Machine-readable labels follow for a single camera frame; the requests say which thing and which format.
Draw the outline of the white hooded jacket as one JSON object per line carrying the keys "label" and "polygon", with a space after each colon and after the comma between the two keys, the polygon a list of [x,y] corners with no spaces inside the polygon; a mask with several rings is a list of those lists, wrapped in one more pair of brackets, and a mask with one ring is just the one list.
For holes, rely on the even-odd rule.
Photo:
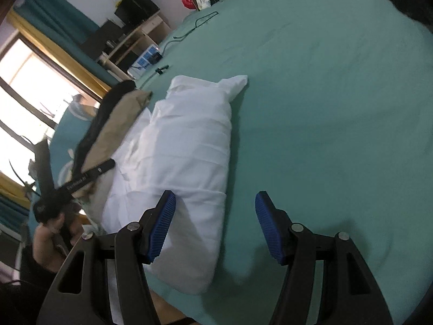
{"label": "white hooded jacket", "polygon": [[172,191],[174,217],[147,270],[184,294],[204,293],[214,277],[231,159],[231,102],[247,83],[246,75],[219,82],[174,77],[166,97],[144,109],[110,157],[115,167],[76,193],[89,220],[115,233]]}

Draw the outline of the teal patterned table cloth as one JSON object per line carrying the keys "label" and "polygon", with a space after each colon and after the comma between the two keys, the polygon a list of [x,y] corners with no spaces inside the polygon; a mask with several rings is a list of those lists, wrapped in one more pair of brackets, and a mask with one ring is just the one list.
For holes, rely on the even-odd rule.
{"label": "teal patterned table cloth", "polygon": [[95,116],[95,109],[72,101],[65,110],[49,145],[55,186],[71,178],[75,151]]}

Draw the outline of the beige folded garment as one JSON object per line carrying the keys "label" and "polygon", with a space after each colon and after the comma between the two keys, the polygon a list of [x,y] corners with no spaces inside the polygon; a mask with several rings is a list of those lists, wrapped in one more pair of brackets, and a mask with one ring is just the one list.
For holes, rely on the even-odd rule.
{"label": "beige folded garment", "polygon": [[81,173],[110,159],[122,144],[136,119],[148,106],[152,97],[152,92],[137,88],[122,97],[90,148],[81,168]]}

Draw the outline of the black folded garment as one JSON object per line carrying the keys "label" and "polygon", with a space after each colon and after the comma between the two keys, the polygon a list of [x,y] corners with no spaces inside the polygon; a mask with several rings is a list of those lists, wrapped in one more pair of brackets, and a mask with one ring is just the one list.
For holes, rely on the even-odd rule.
{"label": "black folded garment", "polygon": [[99,133],[106,124],[113,109],[129,92],[136,89],[135,82],[132,80],[122,81],[114,85],[103,97],[96,116],[93,118],[90,127],[86,134],[78,143],[75,151],[74,162],[72,167],[72,178],[77,177],[81,173],[81,168],[84,165],[85,158],[90,151],[90,148],[98,138]]}

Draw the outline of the green bed with sheet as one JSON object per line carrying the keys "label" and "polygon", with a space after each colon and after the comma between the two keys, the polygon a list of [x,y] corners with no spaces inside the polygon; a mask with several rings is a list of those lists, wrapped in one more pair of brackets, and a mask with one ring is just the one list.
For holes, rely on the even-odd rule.
{"label": "green bed with sheet", "polygon": [[222,251],[200,296],[149,276],[202,324],[267,324],[284,269],[255,195],[314,232],[347,232],[403,324],[432,283],[432,33],[389,0],[225,0],[175,31],[145,82],[246,75],[232,103]]}

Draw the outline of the yellow curtain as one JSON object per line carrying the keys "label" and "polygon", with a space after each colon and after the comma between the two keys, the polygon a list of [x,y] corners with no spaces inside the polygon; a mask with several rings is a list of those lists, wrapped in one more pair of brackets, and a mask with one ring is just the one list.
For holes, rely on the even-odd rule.
{"label": "yellow curtain", "polygon": [[86,86],[93,95],[103,98],[110,90],[109,85],[101,81],[97,76],[94,76],[82,64],[71,57],[65,50],[45,36],[41,31],[33,27],[13,9],[7,13],[6,19],[16,28],[16,30],[28,39],[29,42],[34,44],[46,56],[74,76],[78,81]]}

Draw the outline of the wooden desk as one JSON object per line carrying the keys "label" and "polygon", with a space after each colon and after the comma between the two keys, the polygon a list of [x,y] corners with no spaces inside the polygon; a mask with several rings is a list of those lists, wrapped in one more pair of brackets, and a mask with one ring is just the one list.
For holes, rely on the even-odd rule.
{"label": "wooden desk", "polygon": [[121,37],[110,51],[103,51],[98,62],[118,79],[139,79],[144,70],[136,61],[149,48],[158,48],[171,32],[162,14],[156,12]]}

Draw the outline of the white blue power strip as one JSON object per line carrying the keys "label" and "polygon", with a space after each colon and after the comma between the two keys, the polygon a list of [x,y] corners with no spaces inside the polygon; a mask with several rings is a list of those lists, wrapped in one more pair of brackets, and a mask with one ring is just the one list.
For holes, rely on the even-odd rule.
{"label": "white blue power strip", "polygon": [[159,48],[155,44],[151,44],[129,67],[127,73],[133,79],[139,79],[148,68],[158,63],[161,58],[162,54]]}

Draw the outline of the teal curtain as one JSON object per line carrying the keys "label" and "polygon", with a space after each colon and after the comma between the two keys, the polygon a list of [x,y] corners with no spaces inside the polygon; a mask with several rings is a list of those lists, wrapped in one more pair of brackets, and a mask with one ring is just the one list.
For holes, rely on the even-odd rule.
{"label": "teal curtain", "polygon": [[99,26],[67,0],[24,0],[12,9],[110,88],[118,83],[80,49]]}

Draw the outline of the black computer monitor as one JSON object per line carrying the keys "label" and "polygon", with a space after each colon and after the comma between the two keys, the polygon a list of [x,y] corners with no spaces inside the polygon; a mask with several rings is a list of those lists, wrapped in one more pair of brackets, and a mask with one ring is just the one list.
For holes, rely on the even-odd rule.
{"label": "black computer monitor", "polygon": [[123,29],[115,22],[107,20],[80,45],[80,49],[92,60],[98,62],[103,52],[111,52],[123,36]]}

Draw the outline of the black computer tower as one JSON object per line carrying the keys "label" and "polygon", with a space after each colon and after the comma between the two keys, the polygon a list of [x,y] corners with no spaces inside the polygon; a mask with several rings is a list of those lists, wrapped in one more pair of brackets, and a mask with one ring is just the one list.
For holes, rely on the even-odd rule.
{"label": "black computer tower", "polygon": [[121,0],[114,14],[127,27],[137,27],[159,12],[152,0]]}

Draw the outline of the window frame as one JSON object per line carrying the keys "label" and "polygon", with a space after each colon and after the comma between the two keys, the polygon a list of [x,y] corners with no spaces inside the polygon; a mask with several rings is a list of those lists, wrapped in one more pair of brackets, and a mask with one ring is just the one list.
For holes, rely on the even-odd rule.
{"label": "window frame", "polygon": [[1,173],[31,183],[29,145],[51,139],[72,102],[93,115],[99,100],[89,89],[17,33],[1,49]]}

